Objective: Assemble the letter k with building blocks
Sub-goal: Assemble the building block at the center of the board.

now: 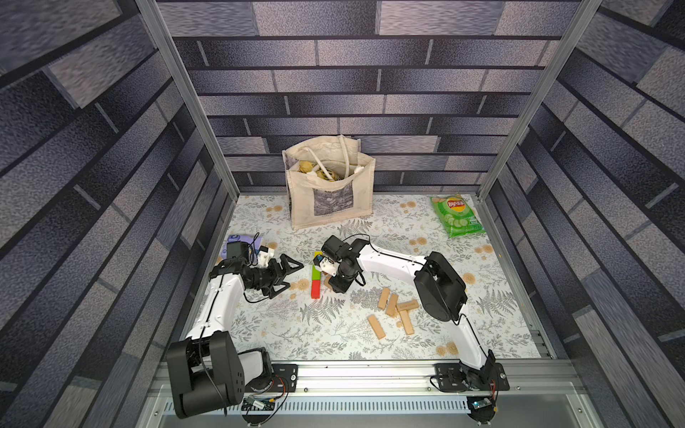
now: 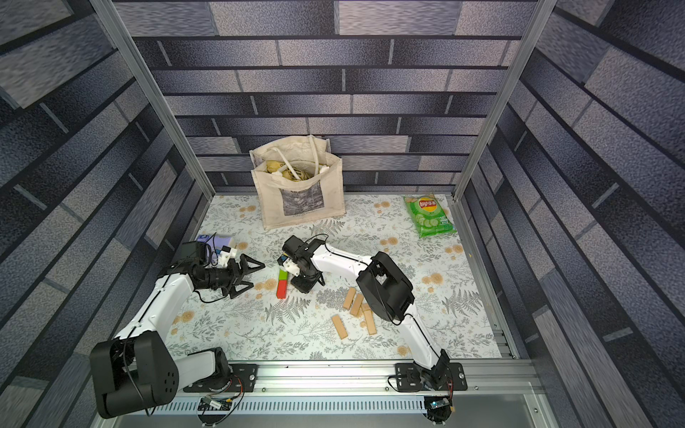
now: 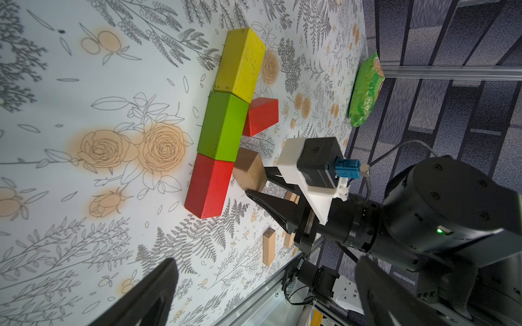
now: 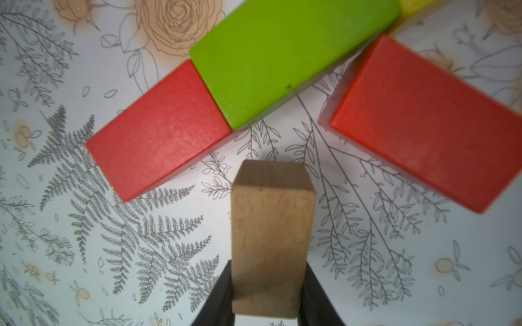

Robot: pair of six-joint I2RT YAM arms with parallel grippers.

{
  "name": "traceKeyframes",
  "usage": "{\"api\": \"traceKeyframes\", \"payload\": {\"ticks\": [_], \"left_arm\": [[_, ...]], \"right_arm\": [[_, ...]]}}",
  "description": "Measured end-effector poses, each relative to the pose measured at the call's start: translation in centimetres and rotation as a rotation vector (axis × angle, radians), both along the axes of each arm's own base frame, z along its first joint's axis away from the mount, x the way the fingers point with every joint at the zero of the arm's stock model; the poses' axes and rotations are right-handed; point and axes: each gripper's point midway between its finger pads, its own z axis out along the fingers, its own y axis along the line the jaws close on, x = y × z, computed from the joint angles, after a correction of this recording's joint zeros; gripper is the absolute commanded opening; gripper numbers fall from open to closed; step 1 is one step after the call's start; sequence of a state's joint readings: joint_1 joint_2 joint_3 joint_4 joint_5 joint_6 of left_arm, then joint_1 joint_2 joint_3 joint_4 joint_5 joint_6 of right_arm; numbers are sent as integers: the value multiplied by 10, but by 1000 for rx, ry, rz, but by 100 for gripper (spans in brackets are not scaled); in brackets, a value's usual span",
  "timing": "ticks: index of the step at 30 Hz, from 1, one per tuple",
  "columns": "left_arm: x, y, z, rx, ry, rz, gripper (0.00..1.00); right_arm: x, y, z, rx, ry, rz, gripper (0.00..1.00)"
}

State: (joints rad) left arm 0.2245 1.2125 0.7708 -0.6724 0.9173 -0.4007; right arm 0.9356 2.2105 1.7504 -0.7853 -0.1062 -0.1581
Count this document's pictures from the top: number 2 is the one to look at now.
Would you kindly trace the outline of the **red block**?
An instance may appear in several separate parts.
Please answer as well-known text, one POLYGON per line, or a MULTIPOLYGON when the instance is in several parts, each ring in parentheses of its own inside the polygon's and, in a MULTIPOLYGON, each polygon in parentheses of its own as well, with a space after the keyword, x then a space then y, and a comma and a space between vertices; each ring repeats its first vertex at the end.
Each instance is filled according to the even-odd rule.
POLYGON ((279 280, 278 288, 276 289, 276 297, 280 300, 284 300, 287 297, 288 281, 279 280))

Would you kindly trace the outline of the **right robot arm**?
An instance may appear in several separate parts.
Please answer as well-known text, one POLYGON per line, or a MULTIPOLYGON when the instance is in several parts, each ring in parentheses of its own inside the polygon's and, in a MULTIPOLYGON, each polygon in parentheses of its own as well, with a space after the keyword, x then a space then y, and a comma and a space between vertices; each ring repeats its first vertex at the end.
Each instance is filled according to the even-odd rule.
POLYGON ((415 305, 413 285, 390 255, 382 251, 373 256, 348 253, 326 240, 327 235, 319 234, 307 240, 292 235, 285 241, 278 264, 292 275, 291 284, 307 294, 314 285, 326 283, 325 274, 355 281, 371 311, 398 328, 421 384, 433 391, 453 387, 449 354, 426 331, 415 305))

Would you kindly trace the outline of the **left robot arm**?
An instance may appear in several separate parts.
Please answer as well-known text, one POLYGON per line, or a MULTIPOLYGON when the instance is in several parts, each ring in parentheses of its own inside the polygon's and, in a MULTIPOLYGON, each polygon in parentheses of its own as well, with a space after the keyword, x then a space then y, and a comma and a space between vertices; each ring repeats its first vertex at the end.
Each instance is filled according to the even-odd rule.
POLYGON ((245 277, 264 267, 229 247, 215 251, 207 242, 182 244, 179 259, 160 272, 133 319, 90 353, 100 417, 154 410, 194 383, 220 390, 230 386, 233 369, 224 351, 212 348, 172 358, 165 339, 178 312, 196 292, 219 291, 223 298, 234 299, 253 288, 245 277))

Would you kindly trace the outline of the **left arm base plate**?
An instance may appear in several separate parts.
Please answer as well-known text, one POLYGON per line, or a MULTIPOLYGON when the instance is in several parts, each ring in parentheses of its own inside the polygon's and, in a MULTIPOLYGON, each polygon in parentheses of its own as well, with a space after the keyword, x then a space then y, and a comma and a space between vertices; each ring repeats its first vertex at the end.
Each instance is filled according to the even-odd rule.
POLYGON ((253 392, 258 377, 257 364, 231 364, 228 376, 212 376, 199 380, 183 389, 187 393, 238 394, 253 392))

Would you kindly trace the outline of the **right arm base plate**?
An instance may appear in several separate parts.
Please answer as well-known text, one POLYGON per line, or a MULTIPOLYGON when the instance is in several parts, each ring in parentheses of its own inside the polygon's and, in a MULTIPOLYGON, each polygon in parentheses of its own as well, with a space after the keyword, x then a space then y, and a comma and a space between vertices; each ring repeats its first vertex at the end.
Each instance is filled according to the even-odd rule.
POLYGON ((390 384, 397 392, 463 392, 467 378, 460 363, 450 363, 436 383, 428 379, 426 369, 414 363, 396 363, 390 384))

